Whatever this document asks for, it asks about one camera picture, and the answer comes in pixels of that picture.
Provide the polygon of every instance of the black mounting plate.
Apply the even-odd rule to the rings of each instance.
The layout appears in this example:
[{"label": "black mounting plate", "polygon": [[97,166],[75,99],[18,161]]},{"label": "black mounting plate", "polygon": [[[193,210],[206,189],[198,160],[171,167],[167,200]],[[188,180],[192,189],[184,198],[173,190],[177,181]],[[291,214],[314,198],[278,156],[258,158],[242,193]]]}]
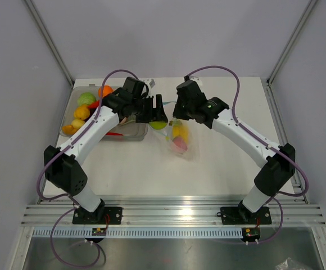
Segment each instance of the black mounting plate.
[{"label": "black mounting plate", "polygon": [[268,207],[262,207],[259,209],[254,217],[244,222],[238,212],[237,206],[227,206],[220,208],[220,212],[217,213],[217,217],[221,218],[223,225],[257,225],[258,218],[261,225],[270,225],[271,216]]},{"label": "black mounting plate", "polygon": [[109,215],[109,217],[110,217],[110,221],[108,223],[109,225],[120,225],[121,224],[123,208],[122,207],[109,207],[109,206],[105,206],[105,209],[103,211],[103,218],[99,222],[92,222],[89,220],[89,218],[84,217],[84,216],[82,217],[82,213],[81,213],[81,215],[79,215],[79,211],[76,209],[76,210],[74,210],[72,223],[79,224],[79,225],[94,225],[94,224],[105,225],[106,220],[104,219],[104,216],[106,214]]}]

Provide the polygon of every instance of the white led strip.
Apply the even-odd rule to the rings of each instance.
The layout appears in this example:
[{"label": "white led strip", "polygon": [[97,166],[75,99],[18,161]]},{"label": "white led strip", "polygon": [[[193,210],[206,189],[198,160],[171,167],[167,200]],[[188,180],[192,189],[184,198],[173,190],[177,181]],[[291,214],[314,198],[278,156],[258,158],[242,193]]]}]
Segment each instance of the white led strip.
[{"label": "white led strip", "polygon": [[[51,227],[36,227],[32,237],[49,237]],[[102,238],[92,235],[91,228],[56,228],[54,238]],[[236,239],[242,238],[240,228],[114,228],[108,229],[105,238],[121,239]]]}]

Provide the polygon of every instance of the white wall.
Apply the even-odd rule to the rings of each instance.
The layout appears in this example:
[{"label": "white wall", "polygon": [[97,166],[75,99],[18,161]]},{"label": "white wall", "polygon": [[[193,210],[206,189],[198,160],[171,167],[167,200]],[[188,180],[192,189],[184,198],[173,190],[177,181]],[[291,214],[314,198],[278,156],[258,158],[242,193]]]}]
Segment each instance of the white wall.
[{"label": "white wall", "polygon": [[55,142],[69,92],[23,3],[0,1],[0,269],[26,204],[37,201],[43,150]]},{"label": "white wall", "polygon": [[101,78],[117,68],[181,77],[212,64],[266,78],[308,0],[34,2],[76,78]]},{"label": "white wall", "polygon": [[288,139],[326,220],[326,1],[320,1],[273,83]]}]

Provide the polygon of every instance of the orange fruit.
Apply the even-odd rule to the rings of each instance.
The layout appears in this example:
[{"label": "orange fruit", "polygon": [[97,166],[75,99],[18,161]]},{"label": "orange fruit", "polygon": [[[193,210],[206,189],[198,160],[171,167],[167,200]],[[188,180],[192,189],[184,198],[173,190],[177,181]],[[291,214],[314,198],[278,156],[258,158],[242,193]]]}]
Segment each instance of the orange fruit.
[{"label": "orange fruit", "polygon": [[[109,94],[111,94],[111,93],[113,93],[113,88],[112,87],[110,87],[109,85],[107,86],[104,86],[103,87],[103,97],[105,97],[105,96],[107,96],[107,95],[109,95]],[[98,97],[101,97],[102,96],[102,87],[100,87],[99,89],[98,89]]]}]

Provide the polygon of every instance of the white table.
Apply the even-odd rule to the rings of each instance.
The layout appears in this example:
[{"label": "white table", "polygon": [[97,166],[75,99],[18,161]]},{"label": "white table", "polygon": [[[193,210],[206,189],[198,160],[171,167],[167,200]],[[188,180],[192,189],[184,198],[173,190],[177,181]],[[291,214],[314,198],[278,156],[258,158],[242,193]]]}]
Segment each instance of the white table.
[{"label": "white table", "polygon": [[[163,101],[176,100],[176,87],[183,78],[154,78],[152,94],[161,93]],[[77,79],[75,87],[100,85],[103,79]],[[209,99],[221,98],[230,106],[236,92],[231,77],[200,78],[202,91]],[[107,84],[122,85],[124,79],[109,79]],[[165,106],[171,118],[174,104]],[[265,137],[278,142],[260,78],[241,78],[237,115]],[[259,168],[238,146],[223,135],[194,121],[189,122],[198,143],[197,156],[187,161],[169,153],[159,135],[149,129],[143,141],[101,141],[89,154],[83,169],[88,184],[98,195],[195,196],[246,195],[253,186]],[[67,137],[59,136],[57,145]],[[283,191],[293,192],[290,181]],[[62,190],[47,181],[45,195]]]}]

